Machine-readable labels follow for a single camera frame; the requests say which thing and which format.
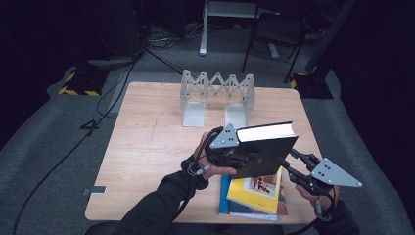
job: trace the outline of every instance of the yellow book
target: yellow book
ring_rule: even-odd
[[[275,175],[232,179],[226,199],[261,212],[276,214],[282,167]]]

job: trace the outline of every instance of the chair leg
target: chair leg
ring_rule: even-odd
[[[284,80],[284,83],[287,83],[288,80],[290,79],[291,71],[293,70],[294,64],[296,63],[297,57],[299,56],[300,49],[301,49],[301,45],[299,46],[299,48],[297,49],[296,54],[294,55],[293,61],[291,62],[290,69],[288,70],[288,73],[287,73],[287,76]]]
[[[250,36],[250,41],[248,42],[247,52],[245,53],[244,63],[242,64],[242,73],[245,72],[245,65],[247,64],[248,53],[253,47],[253,38]]]

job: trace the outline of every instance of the wooden table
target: wooden table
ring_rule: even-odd
[[[204,132],[224,125],[226,99],[209,97],[205,126],[183,127],[180,84],[131,82],[123,100],[115,128],[104,156],[95,186],[106,186],[105,194],[92,194],[85,215],[91,220],[120,220],[145,195],[157,189],[161,179],[180,169],[199,144]],[[254,110],[248,126],[271,122],[293,122],[299,136],[295,148],[320,157],[300,96],[294,89],[255,88]],[[300,160],[287,157],[291,166],[309,174]],[[288,216],[277,223],[308,223],[315,215],[309,201],[283,174]],[[178,222],[268,223],[267,221],[219,215],[220,176],[209,187],[197,191]]]

